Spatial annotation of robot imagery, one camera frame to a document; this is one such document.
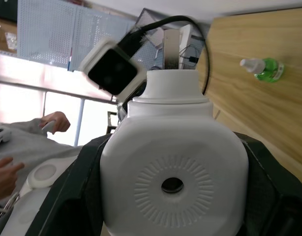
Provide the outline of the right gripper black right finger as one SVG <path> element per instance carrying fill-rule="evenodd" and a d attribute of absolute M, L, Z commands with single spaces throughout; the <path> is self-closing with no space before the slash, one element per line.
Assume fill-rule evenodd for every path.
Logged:
<path fill-rule="evenodd" d="M 302 236 L 302 183 L 266 146 L 245 134 L 249 160 L 244 222 L 240 236 Z"/>

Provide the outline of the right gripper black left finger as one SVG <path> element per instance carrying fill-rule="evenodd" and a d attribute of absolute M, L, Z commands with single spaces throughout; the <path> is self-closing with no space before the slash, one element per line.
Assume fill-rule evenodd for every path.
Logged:
<path fill-rule="evenodd" d="M 100 159 L 111 136 L 84 145 L 55 181 L 30 226 L 32 236 L 99 236 L 103 225 Z"/>

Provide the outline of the bare person hand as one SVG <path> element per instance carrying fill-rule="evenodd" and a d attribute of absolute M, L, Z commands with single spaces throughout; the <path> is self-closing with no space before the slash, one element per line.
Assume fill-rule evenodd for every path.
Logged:
<path fill-rule="evenodd" d="M 56 132 L 66 132 L 70 127 L 70 122 L 63 112 L 54 112 L 41 118 L 39 127 L 52 134 Z"/>
<path fill-rule="evenodd" d="M 17 172 L 25 166 L 22 162 L 11 165 L 12 161 L 12 157 L 0 160 L 0 200 L 12 194 L 16 187 Z"/>

